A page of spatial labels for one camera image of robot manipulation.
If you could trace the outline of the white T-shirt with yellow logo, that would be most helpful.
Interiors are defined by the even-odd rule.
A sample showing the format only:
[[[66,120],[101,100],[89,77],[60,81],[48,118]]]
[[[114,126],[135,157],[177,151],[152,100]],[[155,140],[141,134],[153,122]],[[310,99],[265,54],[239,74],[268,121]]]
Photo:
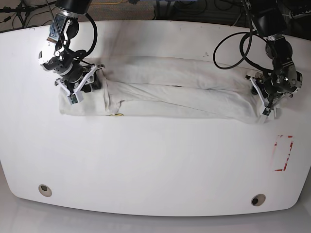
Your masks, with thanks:
[[[234,119],[261,124],[263,106],[251,93],[242,67],[218,69],[212,62],[168,57],[102,58],[102,87],[70,104],[59,95],[59,111],[71,116],[124,115]]]

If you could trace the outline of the red tape rectangle marking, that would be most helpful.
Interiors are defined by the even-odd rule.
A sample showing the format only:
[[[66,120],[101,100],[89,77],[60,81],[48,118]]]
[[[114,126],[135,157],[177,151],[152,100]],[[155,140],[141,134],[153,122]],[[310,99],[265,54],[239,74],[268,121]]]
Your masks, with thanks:
[[[292,135],[278,135],[272,154],[272,170],[285,171],[294,143]]]

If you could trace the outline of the white power strip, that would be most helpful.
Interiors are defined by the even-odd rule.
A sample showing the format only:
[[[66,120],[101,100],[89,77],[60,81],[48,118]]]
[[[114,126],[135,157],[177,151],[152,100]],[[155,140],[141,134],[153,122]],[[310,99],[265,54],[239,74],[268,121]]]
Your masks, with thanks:
[[[299,19],[311,15],[311,7],[303,6],[290,12],[291,19]]]

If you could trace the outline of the black tripod stand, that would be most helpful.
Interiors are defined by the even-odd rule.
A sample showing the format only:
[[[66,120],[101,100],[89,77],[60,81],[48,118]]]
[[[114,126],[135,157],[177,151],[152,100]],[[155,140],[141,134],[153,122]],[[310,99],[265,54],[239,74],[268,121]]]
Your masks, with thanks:
[[[27,5],[26,2],[24,0],[21,0],[20,3],[17,5],[16,8],[11,8],[8,6],[4,6],[1,10],[0,13],[1,14],[10,14],[12,13],[11,16],[6,17],[5,19],[1,19],[0,23],[6,23],[8,21],[12,21],[12,25],[14,25],[13,23],[13,18],[17,17],[21,23],[21,28],[25,28],[26,24],[28,22],[28,18],[30,16],[30,14],[36,10],[42,9],[44,7],[47,6],[52,6],[55,5],[56,1],[51,1],[45,4],[40,4],[40,5]]]

